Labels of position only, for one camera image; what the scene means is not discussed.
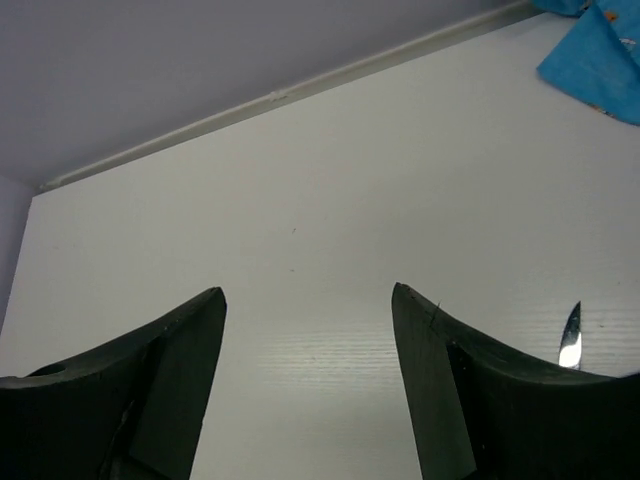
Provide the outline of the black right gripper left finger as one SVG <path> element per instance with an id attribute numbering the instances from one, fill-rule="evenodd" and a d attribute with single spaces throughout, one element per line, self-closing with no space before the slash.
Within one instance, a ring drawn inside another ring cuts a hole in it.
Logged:
<path id="1" fill-rule="evenodd" d="M 100 346 L 2 378 L 2 478 L 189 478 L 226 311 L 210 288 Z"/>

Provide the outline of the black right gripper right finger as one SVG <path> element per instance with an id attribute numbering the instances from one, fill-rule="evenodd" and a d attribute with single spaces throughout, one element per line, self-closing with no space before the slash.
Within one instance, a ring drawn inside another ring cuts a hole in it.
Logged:
<path id="1" fill-rule="evenodd" d="M 410 286 L 395 343 L 425 479 L 635 479 L 639 378 L 572 370 L 455 319 Z"/>

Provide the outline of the blue space-print cloth placemat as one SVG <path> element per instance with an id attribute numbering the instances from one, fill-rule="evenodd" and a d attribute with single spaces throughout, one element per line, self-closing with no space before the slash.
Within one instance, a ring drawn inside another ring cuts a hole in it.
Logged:
<path id="1" fill-rule="evenodd" d="M 537 67 L 559 91 L 621 122 L 639 124 L 639 1 L 535 1 L 576 23 Z"/>

